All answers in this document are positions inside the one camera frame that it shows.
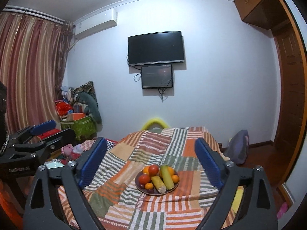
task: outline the black cable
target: black cable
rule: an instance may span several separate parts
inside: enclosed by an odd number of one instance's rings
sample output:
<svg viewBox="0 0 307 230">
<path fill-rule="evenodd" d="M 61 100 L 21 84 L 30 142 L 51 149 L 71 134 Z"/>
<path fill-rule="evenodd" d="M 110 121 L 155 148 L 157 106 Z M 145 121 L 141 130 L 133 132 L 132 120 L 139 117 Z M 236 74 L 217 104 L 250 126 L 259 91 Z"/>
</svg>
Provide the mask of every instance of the black cable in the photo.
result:
<svg viewBox="0 0 307 230">
<path fill-rule="evenodd" d="M 169 82 L 168 82 L 168 84 L 166 85 L 165 88 L 158 88 L 158 92 L 159 92 L 160 95 L 161 95 L 162 101 L 163 101 L 163 97 L 164 97 L 164 92 L 165 92 L 165 90 L 168 88 L 168 85 L 169 85 L 169 83 L 171 82 L 171 80 L 172 80 L 172 77 L 171 77 L 171 79 L 169 80 Z"/>
<path fill-rule="evenodd" d="M 141 77 L 142 77 L 142 75 L 140 75 L 141 74 L 141 72 L 139 72 L 138 74 L 136 74 L 134 77 L 133 77 L 133 80 L 135 81 L 135 82 L 138 82 L 140 79 L 141 79 Z"/>
</svg>

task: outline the wall-mounted tv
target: wall-mounted tv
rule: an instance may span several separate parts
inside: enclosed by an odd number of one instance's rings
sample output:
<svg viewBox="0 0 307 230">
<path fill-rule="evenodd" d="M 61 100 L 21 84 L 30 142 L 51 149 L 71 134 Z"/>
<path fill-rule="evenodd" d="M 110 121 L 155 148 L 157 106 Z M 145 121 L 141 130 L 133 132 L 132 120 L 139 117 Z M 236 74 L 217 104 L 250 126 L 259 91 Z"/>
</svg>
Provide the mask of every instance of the wall-mounted tv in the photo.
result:
<svg viewBox="0 0 307 230">
<path fill-rule="evenodd" d="M 172 88 L 172 65 L 149 65 L 141 67 L 142 88 Z"/>
<path fill-rule="evenodd" d="M 128 37 L 128 65 L 184 62 L 181 31 Z"/>
</svg>

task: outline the striped curtain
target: striped curtain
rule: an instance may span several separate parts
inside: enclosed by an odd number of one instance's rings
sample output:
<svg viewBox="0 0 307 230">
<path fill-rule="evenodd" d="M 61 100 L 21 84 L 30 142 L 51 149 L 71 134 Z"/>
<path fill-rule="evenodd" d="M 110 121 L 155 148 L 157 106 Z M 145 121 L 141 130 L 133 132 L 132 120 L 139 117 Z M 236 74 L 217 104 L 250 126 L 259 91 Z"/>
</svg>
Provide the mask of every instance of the striped curtain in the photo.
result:
<svg viewBox="0 0 307 230">
<path fill-rule="evenodd" d="M 55 83 L 62 82 L 58 76 L 65 70 L 67 55 L 61 33 L 62 25 L 47 20 L 0 14 L 0 81 L 7 87 L 10 134 L 51 119 L 59 122 Z"/>
</svg>

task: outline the patchwork quilt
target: patchwork quilt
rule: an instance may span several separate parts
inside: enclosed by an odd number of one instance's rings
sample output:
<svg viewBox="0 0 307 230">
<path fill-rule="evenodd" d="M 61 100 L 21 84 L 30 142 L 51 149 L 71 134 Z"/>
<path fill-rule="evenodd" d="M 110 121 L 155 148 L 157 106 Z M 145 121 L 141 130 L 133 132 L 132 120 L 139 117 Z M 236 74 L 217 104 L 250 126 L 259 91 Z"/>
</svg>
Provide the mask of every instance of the patchwork quilt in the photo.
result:
<svg viewBox="0 0 307 230">
<path fill-rule="evenodd" d="M 83 190 L 105 229 L 195 229 L 218 194 L 194 152 L 194 142 L 199 137 L 220 153 L 205 127 L 138 131 L 108 151 L 91 184 Z M 139 191 L 135 177 L 151 164 L 174 168 L 180 178 L 178 187 L 163 196 Z M 59 194 L 68 222 L 78 227 L 64 187 L 59 188 Z M 233 220 L 231 209 L 222 228 Z"/>
</svg>

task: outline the purple plate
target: purple plate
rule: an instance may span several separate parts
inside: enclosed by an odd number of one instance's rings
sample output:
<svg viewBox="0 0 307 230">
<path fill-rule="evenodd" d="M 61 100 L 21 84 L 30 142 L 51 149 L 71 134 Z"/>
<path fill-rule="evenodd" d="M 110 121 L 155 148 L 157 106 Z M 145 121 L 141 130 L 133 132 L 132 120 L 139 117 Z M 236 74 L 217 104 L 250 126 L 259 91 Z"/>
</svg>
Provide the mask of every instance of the purple plate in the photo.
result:
<svg viewBox="0 0 307 230">
<path fill-rule="evenodd" d="M 154 193 L 148 193 L 146 189 L 141 189 L 141 188 L 140 188 L 139 177 L 140 177 L 142 174 L 143 174 L 143 171 L 141 171 L 140 173 L 137 174 L 137 176 L 136 176 L 136 178 L 135 178 L 135 185 L 136 185 L 136 187 L 138 188 L 138 190 L 140 190 L 140 191 L 143 192 L 144 194 L 147 194 L 147 195 L 150 195 L 150 196 L 161 196 L 161 195 L 170 193 L 170 192 L 172 192 L 172 191 L 178 186 L 178 184 L 179 184 L 179 182 L 177 182 L 176 184 L 174 184 L 175 186 L 174 186 L 172 189 L 166 190 L 166 192 L 163 193 L 163 194 L 160 194 L 160 193 L 158 192 L 158 190 L 155 188 L 155 186 L 153 187 Z"/>
</svg>

